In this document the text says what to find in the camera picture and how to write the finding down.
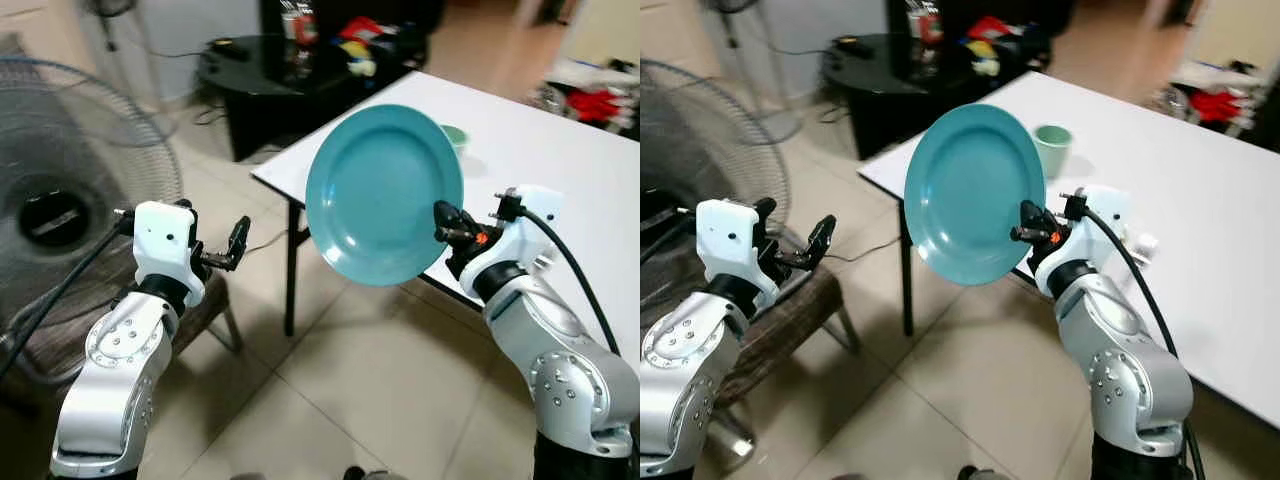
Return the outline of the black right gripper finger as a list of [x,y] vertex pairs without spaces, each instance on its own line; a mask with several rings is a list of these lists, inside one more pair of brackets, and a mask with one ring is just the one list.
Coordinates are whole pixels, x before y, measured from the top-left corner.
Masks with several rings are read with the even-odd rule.
[[1010,239],[1042,246],[1053,242],[1053,214],[1046,207],[1023,200],[1019,204],[1019,221],[1010,230]]
[[439,200],[433,205],[433,216],[435,241],[451,247],[467,247],[476,242],[477,223],[465,210]]

